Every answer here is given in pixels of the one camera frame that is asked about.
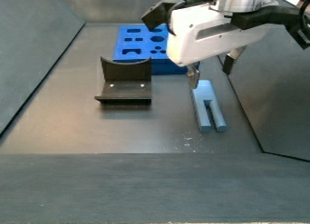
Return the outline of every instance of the metal surface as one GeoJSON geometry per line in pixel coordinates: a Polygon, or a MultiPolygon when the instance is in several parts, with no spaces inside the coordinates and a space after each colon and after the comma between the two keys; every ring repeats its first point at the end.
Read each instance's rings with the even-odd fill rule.
{"type": "Polygon", "coordinates": [[[266,0],[216,0],[211,8],[226,12],[251,12],[258,10],[266,0]]]}
{"type": "Polygon", "coordinates": [[[64,0],[89,24],[136,24],[160,0],[64,0]]]}
{"type": "Polygon", "coordinates": [[[0,139],[0,153],[261,152],[215,57],[200,63],[200,79],[212,81],[227,132],[199,132],[184,75],[152,76],[151,107],[102,107],[100,56],[112,58],[118,28],[83,29],[0,139]]]}
{"type": "Polygon", "coordinates": [[[199,85],[200,71],[199,64],[191,63],[187,66],[187,78],[188,78],[188,87],[196,89],[199,85]]]}
{"type": "Polygon", "coordinates": [[[0,0],[0,133],[84,21],[61,0],[0,0]]]}

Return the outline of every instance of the blue foam block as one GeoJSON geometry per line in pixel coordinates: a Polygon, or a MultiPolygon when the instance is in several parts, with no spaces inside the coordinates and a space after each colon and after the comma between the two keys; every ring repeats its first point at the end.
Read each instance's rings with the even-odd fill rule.
{"type": "Polygon", "coordinates": [[[196,111],[200,132],[210,131],[211,122],[207,109],[211,111],[215,128],[219,132],[226,131],[226,120],[219,109],[214,88],[210,81],[199,80],[199,86],[191,90],[192,102],[196,111]]]}
{"type": "Polygon", "coordinates": [[[119,63],[139,62],[151,57],[152,74],[184,74],[166,54],[168,32],[164,25],[148,30],[144,25],[123,25],[112,60],[119,63]]]}

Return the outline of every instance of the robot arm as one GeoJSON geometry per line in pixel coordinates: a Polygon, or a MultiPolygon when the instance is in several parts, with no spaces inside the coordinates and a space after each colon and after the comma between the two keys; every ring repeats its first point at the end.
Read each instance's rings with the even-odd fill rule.
{"type": "Polygon", "coordinates": [[[167,55],[179,66],[187,66],[195,88],[199,71],[194,64],[257,42],[271,24],[283,24],[295,42],[310,46],[309,18],[301,10],[278,6],[275,0],[162,0],[143,15],[148,29],[167,23],[167,55]]]}

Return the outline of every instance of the small slot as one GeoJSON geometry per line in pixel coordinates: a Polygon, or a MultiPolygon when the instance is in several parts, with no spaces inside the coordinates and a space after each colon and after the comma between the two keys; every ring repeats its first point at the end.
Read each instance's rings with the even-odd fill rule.
{"type": "Polygon", "coordinates": [[[158,32],[162,32],[162,29],[156,28],[156,29],[152,29],[150,31],[154,32],[154,33],[158,33],[158,32]]]}
{"type": "Polygon", "coordinates": [[[152,37],[150,38],[150,40],[151,40],[152,42],[162,42],[162,41],[164,40],[164,38],[160,37],[160,36],[152,36],[152,37]]]}
{"type": "Polygon", "coordinates": [[[123,54],[128,54],[128,53],[136,53],[136,54],[140,54],[142,51],[140,49],[123,49],[123,54]]]}
{"type": "Polygon", "coordinates": [[[238,30],[238,28],[232,24],[220,24],[218,26],[200,30],[196,36],[196,40],[218,35],[222,37],[222,34],[232,32],[235,30],[238,30]]]}
{"type": "Polygon", "coordinates": [[[128,29],[127,30],[127,33],[139,33],[140,32],[140,29],[128,29]]]}

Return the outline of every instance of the gray wall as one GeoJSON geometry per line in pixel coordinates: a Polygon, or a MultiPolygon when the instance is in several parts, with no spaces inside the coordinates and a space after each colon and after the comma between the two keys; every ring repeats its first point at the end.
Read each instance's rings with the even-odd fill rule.
{"type": "Polygon", "coordinates": [[[64,0],[87,23],[134,24],[160,0],[64,0]]]}
{"type": "Polygon", "coordinates": [[[0,134],[84,21],[61,0],[0,0],[0,134]]]}

